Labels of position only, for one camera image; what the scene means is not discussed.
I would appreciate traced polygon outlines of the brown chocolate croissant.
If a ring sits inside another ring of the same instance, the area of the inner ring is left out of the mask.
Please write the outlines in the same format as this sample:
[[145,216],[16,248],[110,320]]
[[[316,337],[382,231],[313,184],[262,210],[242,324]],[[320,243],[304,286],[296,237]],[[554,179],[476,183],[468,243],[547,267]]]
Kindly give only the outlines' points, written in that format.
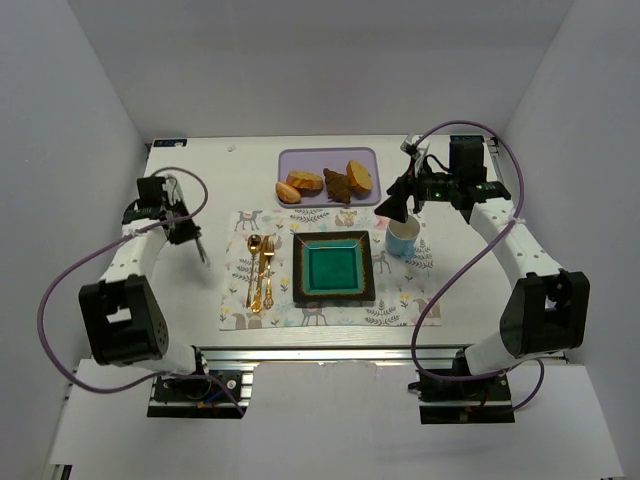
[[329,199],[349,205],[351,203],[351,183],[348,177],[328,168],[323,169],[323,174]]

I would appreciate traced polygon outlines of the metal serving tongs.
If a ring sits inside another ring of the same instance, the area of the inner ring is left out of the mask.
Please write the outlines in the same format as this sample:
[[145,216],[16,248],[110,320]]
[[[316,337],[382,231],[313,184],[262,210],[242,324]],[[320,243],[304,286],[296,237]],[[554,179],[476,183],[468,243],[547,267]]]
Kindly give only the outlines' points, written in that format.
[[196,245],[196,249],[197,249],[197,252],[198,252],[198,255],[199,255],[200,261],[202,262],[202,264],[203,264],[207,269],[209,269],[209,268],[211,267],[211,262],[210,262],[210,259],[209,259],[208,254],[207,254],[207,252],[206,252],[206,250],[205,250],[205,248],[204,248],[204,245],[202,244],[202,241],[201,241],[201,237],[200,237],[200,236],[198,236],[198,237],[195,239],[195,245]]

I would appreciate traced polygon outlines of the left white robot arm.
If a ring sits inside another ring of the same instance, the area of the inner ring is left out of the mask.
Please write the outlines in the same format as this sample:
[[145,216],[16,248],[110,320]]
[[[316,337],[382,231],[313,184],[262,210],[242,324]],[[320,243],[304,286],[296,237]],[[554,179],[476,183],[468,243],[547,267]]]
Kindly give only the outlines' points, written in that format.
[[123,214],[123,243],[100,279],[79,292],[91,352],[100,365],[201,375],[205,372],[201,352],[170,338],[149,283],[167,244],[192,243],[201,261],[210,264],[201,228],[190,217],[175,176],[140,178],[137,189],[137,200]]

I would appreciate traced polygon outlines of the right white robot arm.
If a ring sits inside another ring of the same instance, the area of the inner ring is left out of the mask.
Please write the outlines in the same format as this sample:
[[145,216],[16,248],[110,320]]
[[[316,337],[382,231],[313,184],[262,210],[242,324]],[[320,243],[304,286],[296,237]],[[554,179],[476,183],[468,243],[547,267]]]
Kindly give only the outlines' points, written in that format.
[[442,172],[431,169],[427,152],[412,137],[401,149],[410,158],[409,166],[388,189],[376,214],[405,223],[409,200],[416,211],[426,202],[450,204],[486,241],[511,285],[496,332],[462,351],[459,377],[484,379],[538,355],[580,347],[589,280],[551,258],[519,218],[504,184],[488,179],[483,140],[451,136],[449,165]]

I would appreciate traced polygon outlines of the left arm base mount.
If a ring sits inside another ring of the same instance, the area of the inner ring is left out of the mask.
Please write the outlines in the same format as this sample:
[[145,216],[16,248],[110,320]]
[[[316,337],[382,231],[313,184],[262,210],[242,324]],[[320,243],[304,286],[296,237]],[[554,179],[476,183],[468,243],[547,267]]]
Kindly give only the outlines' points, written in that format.
[[241,419],[252,393],[255,362],[214,362],[213,380],[186,381],[160,377],[152,384],[149,418]]

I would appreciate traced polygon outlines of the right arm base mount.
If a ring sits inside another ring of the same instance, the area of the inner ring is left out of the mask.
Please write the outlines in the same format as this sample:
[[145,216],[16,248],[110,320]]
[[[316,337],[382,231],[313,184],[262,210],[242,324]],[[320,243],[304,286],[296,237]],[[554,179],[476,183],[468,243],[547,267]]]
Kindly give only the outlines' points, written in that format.
[[422,425],[490,425],[515,422],[512,395],[505,374],[468,381],[467,347],[440,363],[417,368],[407,390],[418,396]]

